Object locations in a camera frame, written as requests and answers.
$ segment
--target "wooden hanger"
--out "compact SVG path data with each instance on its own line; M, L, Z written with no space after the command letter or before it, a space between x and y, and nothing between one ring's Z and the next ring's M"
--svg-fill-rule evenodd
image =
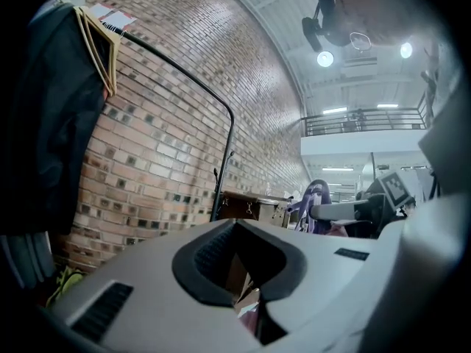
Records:
M87 46L88 52L90 53L93 64L95 65L96 70L98 71L100 78L105 84L105 87L107 88L110 96L114 96L117 91L116 61L121 38L116 33L106 29L102 23L93 16L87 7L74 7L74 10L77 15L77 20L79 21L80 31L85 40L85 45ZM91 37L90 26L110 44L108 72L106 72L105 67L103 66L103 63L98 55L98 51L96 50L93 38Z

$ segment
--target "black jacket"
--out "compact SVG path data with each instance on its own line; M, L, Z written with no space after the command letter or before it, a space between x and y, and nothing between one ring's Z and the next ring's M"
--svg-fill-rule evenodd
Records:
M110 47L94 38L105 68ZM70 4L32 22L18 55L22 74L8 104L4 151L7 234L68 234L82 161L104 104L104 85Z

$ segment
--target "metal railing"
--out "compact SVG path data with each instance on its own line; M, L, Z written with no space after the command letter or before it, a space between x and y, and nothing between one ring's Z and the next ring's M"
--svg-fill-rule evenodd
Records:
M425 129L422 113L419 108L358 109L328 115L308 116L302 120L305 122L305 136L317 136L390 129Z
M422 97L420 98L420 102L417 106L417 111L419 112L419 115L422 117L422 120L424 121L425 123L425 128L427 128L427 118L426 118L426 115L427 115L427 104L425 103L425 95L426 95L427 91L425 91L423 94L422 94Z

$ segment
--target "clothing rack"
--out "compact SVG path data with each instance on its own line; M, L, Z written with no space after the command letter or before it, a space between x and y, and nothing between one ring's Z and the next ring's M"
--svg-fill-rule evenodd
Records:
M234 113L232 109L229 107L229 105L220 97L218 96L209 86L207 86L203 81L198 79L196 76L188 72L186 69L184 69L180 64L175 62L172 58L168 57L167 55L163 54L159 50L157 50L155 47L151 46L144 40L136 37L135 35L129 33L126 30L121 30L118 27L106 26L108 29L111 31L115 32L116 34L120 34L121 37L124 37L128 40L131 40L135 44L143 47L147 51L151 52L155 56L159 57L163 61L167 62L170 64L172 67L177 69L179 72L187 76L191 81L193 81L195 84L201 87L205 92L210 94L215 100L217 100L220 104L222 104L226 110L229 113L230 116L230 128L229 128L229 133L227 135L227 140L226 140L226 149L224 150L224 156L222 157L222 164L221 168L219 169L219 178L217 179L216 183L216 193L214 195L214 201L213 201L213 209L211 210L211 217L210 221L215 221L216 220L216 214L218 211L218 206L219 206L219 199L221 197L221 188L222 188L222 182L224 180L224 173L226 171L226 166L227 166L227 160L229 156L229 151L230 151L230 144L233 139L233 129L234 129Z

